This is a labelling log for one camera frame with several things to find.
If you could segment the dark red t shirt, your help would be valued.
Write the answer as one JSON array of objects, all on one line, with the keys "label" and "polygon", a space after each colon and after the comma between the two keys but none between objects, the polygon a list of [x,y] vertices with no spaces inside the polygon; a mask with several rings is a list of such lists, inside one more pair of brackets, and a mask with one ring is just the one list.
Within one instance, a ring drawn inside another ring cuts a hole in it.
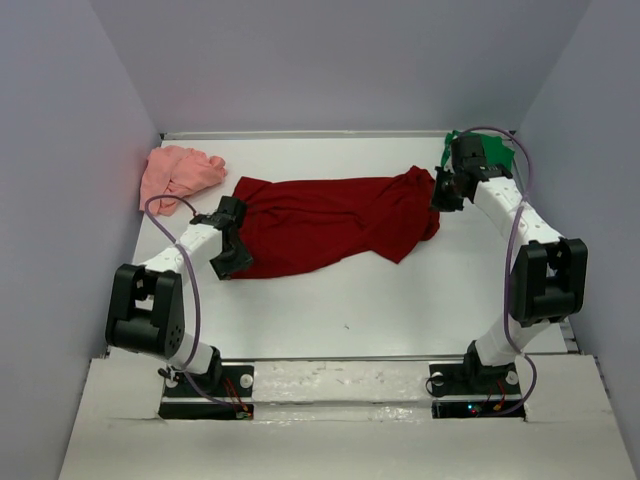
[{"label": "dark red t shirt", "polygon": [[395,177],[268,182],[242,177],[233,192],[247,214],[240,238],[253,258],[238,279],[310,273],[374,252],[400,263],[440,227],[435,180],[411,167]]}]

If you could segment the pink t shirt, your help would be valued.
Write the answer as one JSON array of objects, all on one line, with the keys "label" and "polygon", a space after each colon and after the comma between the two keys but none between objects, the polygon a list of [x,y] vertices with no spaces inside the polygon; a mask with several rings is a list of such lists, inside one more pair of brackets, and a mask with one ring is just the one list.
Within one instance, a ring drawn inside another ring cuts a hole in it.
[{"label": "pink t shirt", "polygon": [[151,197],[187,198],[222,184],[226,176],[226,162],[222,157],[174,145],[154,148],[147,157],[140,183],[140,210],[145,209]]}]

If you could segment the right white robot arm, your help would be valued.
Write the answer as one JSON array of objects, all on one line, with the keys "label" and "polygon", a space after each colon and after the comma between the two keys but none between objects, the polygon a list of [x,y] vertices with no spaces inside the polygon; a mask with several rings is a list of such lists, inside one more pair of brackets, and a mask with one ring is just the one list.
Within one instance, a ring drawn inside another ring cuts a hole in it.
[{"label": "right white robot arm", "polygon": [[515,359],[550,324],[579,312],[584,302],[588,248],[551,227],[518,188],[509,167],[493,163],[476,132],[445,144],[431,201],[440,213],[470,202],[507,241],[499,319],[471,342],[461,362],[431,370],[431,392],[481,395],[506,381]]}]

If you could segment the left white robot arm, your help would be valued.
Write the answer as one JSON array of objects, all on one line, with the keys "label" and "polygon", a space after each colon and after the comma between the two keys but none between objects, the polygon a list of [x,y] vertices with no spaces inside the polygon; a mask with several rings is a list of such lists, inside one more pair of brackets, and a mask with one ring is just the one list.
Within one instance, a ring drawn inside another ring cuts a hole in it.
[{"label": "left white robot arm", "polygon": [[167,364],[162,373],[210,395],[223,377],[219,350],[200,340],[202,307],[196,263],[229,280],[253,263],[240,238],[247,204],[223,196],[212,213],[192,212],[180,237],[160,227],[170,246],[146,260],[121,265],[114,274],[107,314],[108,345],[145,354]]}]

